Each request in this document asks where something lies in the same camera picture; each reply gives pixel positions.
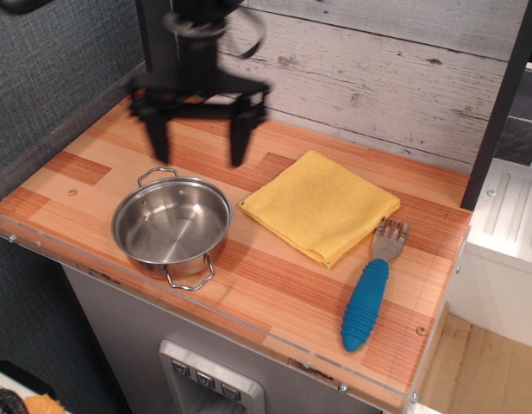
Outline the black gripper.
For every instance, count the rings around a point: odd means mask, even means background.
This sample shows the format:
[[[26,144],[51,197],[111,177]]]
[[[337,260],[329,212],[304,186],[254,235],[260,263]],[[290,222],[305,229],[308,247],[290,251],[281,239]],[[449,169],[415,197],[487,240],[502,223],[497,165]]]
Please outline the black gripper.
[[[218,41],[224,25],[174,25],[178,50],[177,103],[170,108],[137,104],[131,94],[131,112],[146,123],[157,160],[169,161],[166,122],[174,117],[229,119],[231,165],[240,166],[254,125],[266,119],[265,99],[270,86],[262,81],[225,72],[218,65]]]

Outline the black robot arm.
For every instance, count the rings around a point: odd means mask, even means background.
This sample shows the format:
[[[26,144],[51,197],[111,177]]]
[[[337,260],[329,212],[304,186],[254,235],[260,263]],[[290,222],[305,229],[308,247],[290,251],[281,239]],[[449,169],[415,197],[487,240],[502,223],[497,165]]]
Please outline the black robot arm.
[[[169,161],[173,118],[228,119],[233,166],[244,160],[252,131],[266,119],[268,84],[218,65],[218,41],[237,1],[139,1],[147,70],[128,87],[131,113],[145,123],[155,156]]]

